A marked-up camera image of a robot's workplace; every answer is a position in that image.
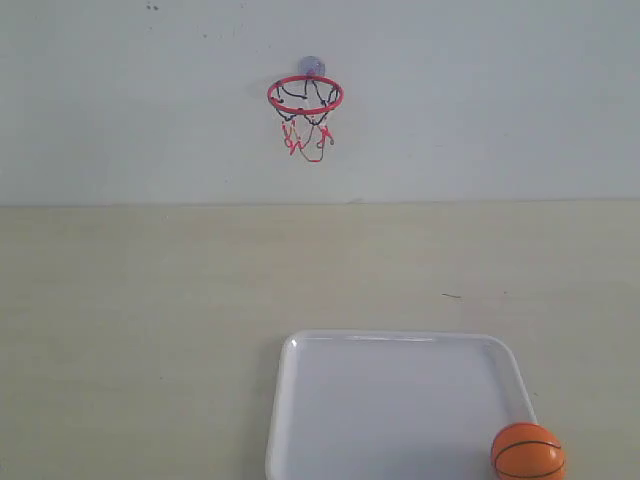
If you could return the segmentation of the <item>small orange basketball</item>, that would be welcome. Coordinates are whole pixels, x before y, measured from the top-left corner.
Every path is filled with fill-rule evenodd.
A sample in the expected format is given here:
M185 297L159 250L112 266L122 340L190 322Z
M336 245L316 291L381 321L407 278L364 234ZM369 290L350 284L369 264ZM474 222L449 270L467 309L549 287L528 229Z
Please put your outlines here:
M495 436L490 460L503 480L563 480L566 454L556 436L534 423L513 423Z

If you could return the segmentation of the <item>red mini basketball hoop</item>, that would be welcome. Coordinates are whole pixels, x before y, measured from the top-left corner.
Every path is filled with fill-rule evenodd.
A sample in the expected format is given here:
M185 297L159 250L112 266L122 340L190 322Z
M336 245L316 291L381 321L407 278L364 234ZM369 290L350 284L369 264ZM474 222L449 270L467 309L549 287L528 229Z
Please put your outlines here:
M293 75L271 84L266 97L280 120L289 155L321 162L335 143L329 119L344 101L342 86L324 76Z

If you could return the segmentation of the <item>white plastic tray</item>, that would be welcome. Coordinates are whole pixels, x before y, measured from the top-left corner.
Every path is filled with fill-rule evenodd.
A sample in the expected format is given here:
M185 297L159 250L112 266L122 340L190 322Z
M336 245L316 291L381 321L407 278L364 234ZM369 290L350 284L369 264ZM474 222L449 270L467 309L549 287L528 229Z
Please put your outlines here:
M282 347L270 479L490 479L506 425L536 418L517 362L480 334L307 330Z

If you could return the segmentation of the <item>clear suction cup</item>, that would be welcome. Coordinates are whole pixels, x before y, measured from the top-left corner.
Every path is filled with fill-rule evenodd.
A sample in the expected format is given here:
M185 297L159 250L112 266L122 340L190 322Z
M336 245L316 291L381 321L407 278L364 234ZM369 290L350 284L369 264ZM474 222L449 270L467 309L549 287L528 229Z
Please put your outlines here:
M298 62L298 74L303 76L325 75L325 63L316 56L305 56Z

